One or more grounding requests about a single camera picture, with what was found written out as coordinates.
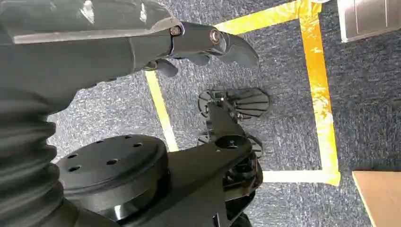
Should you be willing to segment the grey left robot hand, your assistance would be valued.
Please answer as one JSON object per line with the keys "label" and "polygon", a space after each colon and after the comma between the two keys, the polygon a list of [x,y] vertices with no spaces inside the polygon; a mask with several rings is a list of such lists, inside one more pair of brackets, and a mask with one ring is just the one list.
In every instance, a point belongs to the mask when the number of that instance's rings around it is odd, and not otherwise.
{"label": "grey left robot hand", "polygon": [[210,56],[258,65],[242,38],[180,21],[155,0],[3,0],[0,98],[64,108],[75,93],[140,70],[173,77],[170,59],[206,65]]}

